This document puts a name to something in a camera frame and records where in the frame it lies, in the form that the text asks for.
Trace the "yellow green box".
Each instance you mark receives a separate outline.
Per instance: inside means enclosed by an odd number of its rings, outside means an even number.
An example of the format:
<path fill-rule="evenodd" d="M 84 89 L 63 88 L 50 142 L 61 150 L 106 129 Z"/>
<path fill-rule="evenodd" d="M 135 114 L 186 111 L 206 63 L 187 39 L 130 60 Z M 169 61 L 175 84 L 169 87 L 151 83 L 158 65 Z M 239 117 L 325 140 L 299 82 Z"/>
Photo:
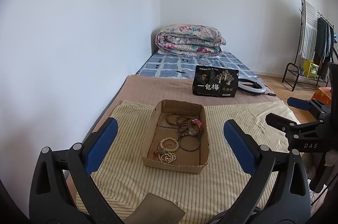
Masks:
<path fill-rule="evenodd" d="M 303 69 L 305 70 L 304 72 L 305 77 L 315 79 L 317 76 L 319 66 L 309 60 L 305 60 Z"/>

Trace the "orange covered low table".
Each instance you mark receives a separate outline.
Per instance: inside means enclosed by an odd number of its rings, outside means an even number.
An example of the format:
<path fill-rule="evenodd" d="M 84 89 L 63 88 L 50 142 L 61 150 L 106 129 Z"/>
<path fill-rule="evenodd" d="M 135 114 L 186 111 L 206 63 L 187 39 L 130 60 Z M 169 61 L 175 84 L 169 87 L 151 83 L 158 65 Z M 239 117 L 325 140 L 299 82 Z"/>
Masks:
<path fill-rule="evenodd" d="M 316 99 L 325 105 L 331 106 L 331 88 L 319 87 L 312 95 L 311 99 Z"/>

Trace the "blue checkered bed sheet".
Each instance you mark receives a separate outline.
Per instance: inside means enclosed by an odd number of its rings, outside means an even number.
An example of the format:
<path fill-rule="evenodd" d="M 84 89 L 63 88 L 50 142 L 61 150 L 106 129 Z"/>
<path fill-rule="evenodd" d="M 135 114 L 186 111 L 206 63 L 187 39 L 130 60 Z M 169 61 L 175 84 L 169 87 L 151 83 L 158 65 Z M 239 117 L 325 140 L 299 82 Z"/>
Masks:
<path fill-rule="evenodd" d="M 213 66 L 239 71 L 240 77 L 258 76 L 230 52 L 213 57 L 162 55 L 157 52 L 138 71 L 138 75 L 154 78 L 194 78 L 196 66 Z"/>

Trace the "folded floral quilt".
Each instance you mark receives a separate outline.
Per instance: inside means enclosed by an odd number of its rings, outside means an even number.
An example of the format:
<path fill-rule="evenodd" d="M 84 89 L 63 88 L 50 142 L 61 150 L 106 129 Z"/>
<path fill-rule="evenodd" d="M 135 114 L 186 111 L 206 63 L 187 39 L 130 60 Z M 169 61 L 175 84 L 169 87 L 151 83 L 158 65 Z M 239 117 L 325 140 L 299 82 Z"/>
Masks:
<path fill-rule="evenodd" d="M 155 44 L 161 54 L 209 57 L 221 54 L 226 41 L 214 27 L 171 24 L 159 30 Z"/>

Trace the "dark thin bangle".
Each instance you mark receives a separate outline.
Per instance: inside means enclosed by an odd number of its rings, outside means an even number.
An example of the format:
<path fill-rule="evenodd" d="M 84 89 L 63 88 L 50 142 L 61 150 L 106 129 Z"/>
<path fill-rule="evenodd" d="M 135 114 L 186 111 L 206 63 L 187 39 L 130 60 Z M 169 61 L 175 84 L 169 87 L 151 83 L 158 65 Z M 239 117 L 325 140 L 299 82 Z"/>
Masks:
<path fill-rule="evenodd" d="M 200 140 L 191 135 L 184 135 L 178 139 L 179 146 L 187 152 L 197 151 L 200 148 Z"/>

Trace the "long brown bead mala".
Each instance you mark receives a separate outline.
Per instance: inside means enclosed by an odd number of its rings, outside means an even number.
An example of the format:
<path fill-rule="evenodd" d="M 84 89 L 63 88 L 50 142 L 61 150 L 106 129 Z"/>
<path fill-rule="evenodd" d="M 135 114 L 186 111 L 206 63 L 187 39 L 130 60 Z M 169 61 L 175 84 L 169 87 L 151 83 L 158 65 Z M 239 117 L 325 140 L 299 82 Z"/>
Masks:
<path fill-rule="evenodd" d="M 196 130 L 192 125 L 192 121 L 194 119 L 197 119 L 197 117 L 176 113 L 169 113 L 166 115 L 166 122 L 169 125 L 176 127 L 178 135 L 180 137 L 183 136 L 195 137 L 199 134 L 199 131 Z"/>

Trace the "bed with brown blanket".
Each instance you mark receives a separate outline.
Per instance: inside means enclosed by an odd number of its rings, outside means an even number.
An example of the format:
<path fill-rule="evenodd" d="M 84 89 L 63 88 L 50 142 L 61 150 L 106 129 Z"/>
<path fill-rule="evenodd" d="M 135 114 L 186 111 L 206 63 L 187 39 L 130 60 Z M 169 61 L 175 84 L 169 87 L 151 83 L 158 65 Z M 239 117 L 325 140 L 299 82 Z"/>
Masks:
<path fill-rule="evenodd" d="M 206 111 L 210 155 L 200 174 L 145 166 L 141 146 L 153 108 L 164 99 L 200 104 Z M 225 121 L 234 119 L 259 144 L 286 152 L 285 135 L 265 122 L 268 113 L 296 120 L 277 97 L 237 93 L 233 98 L 195 96 L 189 79 L 130 75 L 105 113 L 119 132 L 92 178 L 119 217 L 128 217 L 146 194 L 174 202 L 185 212 L 183 223 L 206 223 L 228 209 L 249 180 L 225 140 Z"/>

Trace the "red strap wristwatch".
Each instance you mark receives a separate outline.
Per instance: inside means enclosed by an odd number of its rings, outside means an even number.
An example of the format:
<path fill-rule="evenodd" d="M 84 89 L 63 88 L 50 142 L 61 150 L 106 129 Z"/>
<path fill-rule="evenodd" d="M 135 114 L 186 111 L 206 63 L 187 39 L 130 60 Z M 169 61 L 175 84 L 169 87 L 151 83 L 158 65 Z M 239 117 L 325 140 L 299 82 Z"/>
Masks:
<path fill-rule="evenodd" d="M 202 122 L 198 118 L 190 119 L 187 122 L 188 135 L 195 137 L 199 134 L 202 134 L 204 129 Z"/>

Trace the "black snack bag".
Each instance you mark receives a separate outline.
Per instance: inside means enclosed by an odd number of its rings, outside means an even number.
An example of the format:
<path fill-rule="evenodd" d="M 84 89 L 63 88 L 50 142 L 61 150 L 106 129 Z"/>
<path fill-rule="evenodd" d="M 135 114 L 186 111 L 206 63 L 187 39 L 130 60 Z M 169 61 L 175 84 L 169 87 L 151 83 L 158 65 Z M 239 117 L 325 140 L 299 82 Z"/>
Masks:
<path fill-rule="evenodd" d="M 233 98 L 238 89 L 238 76 L 238 70 L 196 66 L 192 93 L 197 96 Z"/>

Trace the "black clothes rack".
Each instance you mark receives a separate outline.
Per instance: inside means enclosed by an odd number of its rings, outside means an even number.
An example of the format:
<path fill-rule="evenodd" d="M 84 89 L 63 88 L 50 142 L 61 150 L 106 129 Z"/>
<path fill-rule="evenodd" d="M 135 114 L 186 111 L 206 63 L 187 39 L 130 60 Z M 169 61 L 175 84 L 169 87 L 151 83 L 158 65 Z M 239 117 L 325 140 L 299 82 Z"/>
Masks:
<path fill-rule="evenodd" d="M 328 66 L 337 56 L 335 26 L 312 4 L 301 0 L 300 34 L 296 55 L 289 62 L 282 77 L 293 92 L 312 90 L 322 84 L 328 86 Z"/>

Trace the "striped hanging towel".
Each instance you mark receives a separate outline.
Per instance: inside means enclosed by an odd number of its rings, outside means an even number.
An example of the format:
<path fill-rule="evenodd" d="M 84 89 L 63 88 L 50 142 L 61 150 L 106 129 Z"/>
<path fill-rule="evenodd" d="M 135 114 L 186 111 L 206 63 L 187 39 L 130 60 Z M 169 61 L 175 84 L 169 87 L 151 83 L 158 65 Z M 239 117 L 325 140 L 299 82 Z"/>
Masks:
<path fill-rule="evenodd" d="M 312 61 L 315 56 L 317 19 L 317 9 L 303 0 L 300 55 L 301 58 L 309 61 Z"/>

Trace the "open brown cardboard box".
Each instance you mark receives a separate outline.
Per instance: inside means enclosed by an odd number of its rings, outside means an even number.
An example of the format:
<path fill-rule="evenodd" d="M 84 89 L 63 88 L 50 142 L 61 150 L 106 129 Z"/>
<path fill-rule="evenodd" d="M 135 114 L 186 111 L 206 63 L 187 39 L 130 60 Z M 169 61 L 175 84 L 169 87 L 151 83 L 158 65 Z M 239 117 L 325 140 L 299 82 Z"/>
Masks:
<path fill-rule="evenodd" d="M 166 122 L 169 113 L 196 116 L 203 125 L 203 133 L 196 137 L 200 140 L 197 151 L 187 152 L 180 148 L 177 129 Z M 177 100 L 160 101 L 151 114 L 150 122 L 143 138 L 141 157 L 145 166 L 200 174 L 209 160 L 209 136 L 206 111 L 202 105 Z"/>

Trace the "dark hanging clothes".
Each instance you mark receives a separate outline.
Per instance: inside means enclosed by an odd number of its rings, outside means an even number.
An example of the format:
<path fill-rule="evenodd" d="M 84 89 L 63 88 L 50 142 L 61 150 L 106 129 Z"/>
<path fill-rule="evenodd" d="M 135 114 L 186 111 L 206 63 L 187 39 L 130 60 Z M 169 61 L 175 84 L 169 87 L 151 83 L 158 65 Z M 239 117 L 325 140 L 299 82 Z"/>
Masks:
<path fill-rule="evenodd" d="M 325 79 L 328 73 L 328 66 L 333 57 L 334 28 L 324 18 L 317 20 L 317 36 L 315 45 L 314 64 L 319 66 L 317 75 Z"/>

